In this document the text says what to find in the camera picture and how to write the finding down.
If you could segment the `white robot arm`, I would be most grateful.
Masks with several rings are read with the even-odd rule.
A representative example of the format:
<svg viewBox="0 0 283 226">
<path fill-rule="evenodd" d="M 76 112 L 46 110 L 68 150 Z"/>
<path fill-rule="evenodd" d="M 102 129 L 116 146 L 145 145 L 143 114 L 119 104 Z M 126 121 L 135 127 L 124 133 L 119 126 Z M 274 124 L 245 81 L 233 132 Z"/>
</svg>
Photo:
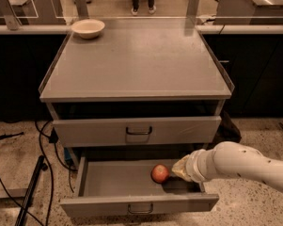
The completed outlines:
<svg viewBox="0 0 283 226">
<path fill-rule="evenodd" d="M 187 154 L 173 165 L 172 172 L 186 182 L 196 183 L 244 178 L 283 193 L 283 161 L 268 158 L 257 149 L 232 141 Z"/>
</svg>

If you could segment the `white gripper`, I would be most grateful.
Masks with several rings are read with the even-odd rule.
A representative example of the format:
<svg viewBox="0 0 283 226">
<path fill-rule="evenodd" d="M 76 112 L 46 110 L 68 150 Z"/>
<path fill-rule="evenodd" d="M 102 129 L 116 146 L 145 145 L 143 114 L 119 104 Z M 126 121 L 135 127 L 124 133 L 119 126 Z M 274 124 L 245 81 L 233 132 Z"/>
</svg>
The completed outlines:
<svg viewBox="0 0 283 226">
<path fill-rule="evenodd" d="M 172 167 L 172 172 L 186 182 L 208 182 L 213 176 L 212 150 L 198 150 L 186 155 Z"/>
</svg>

